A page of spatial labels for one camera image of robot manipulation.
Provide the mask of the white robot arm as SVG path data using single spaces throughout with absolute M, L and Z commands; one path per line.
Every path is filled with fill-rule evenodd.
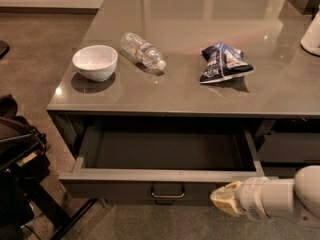
M 320 166 L 300 169 L 293 178 L 251 177 L 213 191 L 212 203 L 225 213 L 254 222 L 281 218 L 306 228 L 320 228 Z

